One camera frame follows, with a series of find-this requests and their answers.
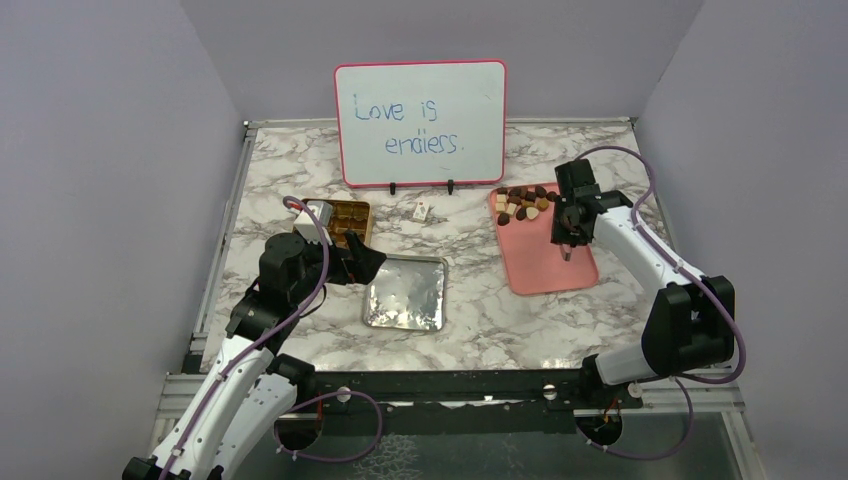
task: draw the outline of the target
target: marble pattern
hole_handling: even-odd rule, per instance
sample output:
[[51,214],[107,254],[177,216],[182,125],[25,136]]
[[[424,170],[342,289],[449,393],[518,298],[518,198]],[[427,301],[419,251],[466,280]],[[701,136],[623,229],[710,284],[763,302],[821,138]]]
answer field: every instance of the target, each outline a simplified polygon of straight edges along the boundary
[[[507,128],[504,185],[543,183],[553,168],[598,145],[637,148],[629,126]],[[645,191],[641,164],[620,152],[591,156],[603,189],[631,199]],[[352,190],[342,182],[335,128],[258,132],[230,242],[203,368],[220,348],[230,309],[258,272],[266,238],[289,231],[285,195],[355,199],[375,210],[371,246],[410,255],[450,255],[447,324],[436,333],[376,329],[361,319],[364,287],[330,286],[324,306],[301,320],[283,352],[318,370],[450,370],[569,368],[583,357],[639,338],[652,299],[601,245],[593,246],[600,281],[592,288],[522,297],[506,284],[486,195],[494,186]],[[430,203],[426,224],[411,221],[418,200]],[[654,202],[643,217],[665,235]]]

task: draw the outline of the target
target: gray backdrop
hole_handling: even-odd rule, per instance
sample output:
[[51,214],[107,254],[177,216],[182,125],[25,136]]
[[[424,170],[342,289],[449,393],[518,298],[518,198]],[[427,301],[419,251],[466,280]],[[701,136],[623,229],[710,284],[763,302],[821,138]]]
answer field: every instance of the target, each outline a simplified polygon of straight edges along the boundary
[[848,467],[846,18],[842,0],[707,0],[637,123],[682,253],[735,283],[775,479]]
[[241,121],[172,0],[0,2],[0,478],[120,478],[185,353]]
[[642,113],[701,0],[181,0],[239,112],[335,117],[347,62],[496,57],[509,115]]

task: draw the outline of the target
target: red whiteboard frame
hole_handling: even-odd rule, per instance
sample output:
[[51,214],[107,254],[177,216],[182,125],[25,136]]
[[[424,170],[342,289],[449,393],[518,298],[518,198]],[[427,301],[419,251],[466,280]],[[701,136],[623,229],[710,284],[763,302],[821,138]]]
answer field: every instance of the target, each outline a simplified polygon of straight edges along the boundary
[[[333,70],[333,94],[336,97],[336,125],[338,125],[339,129],[339,154],[342,160],[342,179],[344,182],[352,188],[376,188],[376,187],[388,187],[389,183],[368,183],[368,184],[354,184],[347,181],[347,176],[345,175],[345,166],[344,166],[344,145],[342,144],[342,121],[341,114],[339,112],[339,85],[336,81],[336,74],[339,69],[345,67],[384,67],[384,66],[392,66],[392,65],[442,65],[442,64],[450,64],[450,63],[500,63],[504,67],[504,133],[503,133],[503,145],[501,146],[501,175],[498,178],[494,178],[492,180],[467,180],[462,182],[455,182],[455,185],[481,185],[481,184],[490,184],[497,183],[503,179],[504,173],[506,172],[506,92],[507,92],[507,80],[509,78],[509,71],[507,70],[506,63],[503,60],[496,58],[487,58],[487,59],[475,59],[475,60],[433,60],[426,62],[385,62],[385,63],[343,63]],[[447,185],[448,182],[410,182],[410,183],[395,183],[398,187],[433,187],[433,186],[441,186]]]

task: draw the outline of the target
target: silver tray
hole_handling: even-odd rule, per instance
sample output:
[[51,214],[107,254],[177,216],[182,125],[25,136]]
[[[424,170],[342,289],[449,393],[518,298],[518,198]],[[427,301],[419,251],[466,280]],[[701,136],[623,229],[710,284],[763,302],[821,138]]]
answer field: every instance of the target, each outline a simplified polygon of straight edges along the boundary
[[441,330],[447,277],[441,257],[387,255],[365,289],[362,321],[370,327]]

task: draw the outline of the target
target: pink cutting board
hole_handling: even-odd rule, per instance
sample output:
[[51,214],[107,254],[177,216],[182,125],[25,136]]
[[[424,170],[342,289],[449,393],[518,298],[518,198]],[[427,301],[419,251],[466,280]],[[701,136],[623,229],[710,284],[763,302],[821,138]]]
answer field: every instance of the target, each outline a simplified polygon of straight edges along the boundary
[[[556,183],[541,185],[549,192],[559,193]],[[497,190],[489,193],[489,211],[498,235],[509,288],[513,292],[536,295],[588,288],[598,283],[598,267],[588,246],[575,248],[571,260],[566,262],[562,259],[559,245],[551,243],[553,205],[535,220],[518,221],[512,217],[509,224],[501,227],[497,223],[495,195]]]

